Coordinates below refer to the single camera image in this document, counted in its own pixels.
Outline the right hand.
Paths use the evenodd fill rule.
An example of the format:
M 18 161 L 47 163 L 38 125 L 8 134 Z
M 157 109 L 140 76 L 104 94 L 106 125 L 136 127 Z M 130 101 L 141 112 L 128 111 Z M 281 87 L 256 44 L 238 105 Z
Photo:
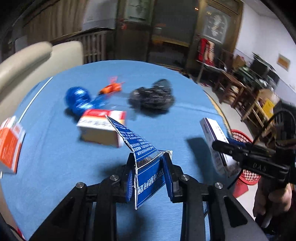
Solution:
M 285 188 L 269 192 L 267 191 L 270 181 L 261 178 L 258 182 L 257 191 L 255 194 L 253 215 L 264 215 L 266 213 L 266 202 L 270 201 L 273 207 L 270 209 L 272 215 L 278 215 L 283 212 L 287 212 L 292 204 L 292 188 L 290 184 L 287 184 Z

